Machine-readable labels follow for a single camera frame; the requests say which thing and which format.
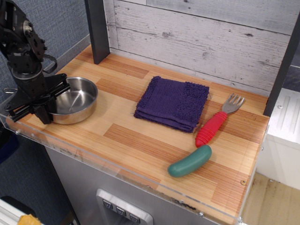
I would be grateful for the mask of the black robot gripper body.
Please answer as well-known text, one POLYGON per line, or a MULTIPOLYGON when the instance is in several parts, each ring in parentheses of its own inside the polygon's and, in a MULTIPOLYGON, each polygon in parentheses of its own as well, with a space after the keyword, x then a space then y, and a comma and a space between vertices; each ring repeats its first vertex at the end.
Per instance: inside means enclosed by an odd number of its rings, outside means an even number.
POLYGON ((44 76, 42 71, 33 74, 12 72, 17 84, 17 91, 4 106, 12 121, 16 122, 28 114, 34 114, 34 105, 44 105, 50 113, 55 113, 56 99, 59 95, 70 89, 65 73, 44 76))

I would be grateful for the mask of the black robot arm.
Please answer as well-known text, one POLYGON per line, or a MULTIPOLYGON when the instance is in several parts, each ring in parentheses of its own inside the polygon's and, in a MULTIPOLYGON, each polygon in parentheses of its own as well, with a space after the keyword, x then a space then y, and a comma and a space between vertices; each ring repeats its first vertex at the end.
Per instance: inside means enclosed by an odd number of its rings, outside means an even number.
POLYGON ((36 34, 26 14, 13 1, 2 0, 0 51, 17 85, 16 93, 4 109, 14 122, 31 113, 43 124, 50 124, 57 97, 70 88, 66 74, 50 75, 56 64, 49 70, 43 69, 44 59, 56 61, 46 50, 45 41, 36 34))

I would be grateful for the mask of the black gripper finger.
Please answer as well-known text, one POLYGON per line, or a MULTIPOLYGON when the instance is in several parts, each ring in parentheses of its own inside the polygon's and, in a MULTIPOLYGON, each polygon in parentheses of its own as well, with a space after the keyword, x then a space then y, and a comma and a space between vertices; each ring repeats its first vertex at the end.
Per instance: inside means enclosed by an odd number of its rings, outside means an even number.
POLYGON ((51 124, 51 118, 44 105, 34 105, 34 114, 41 120, 43 124, 51 124))

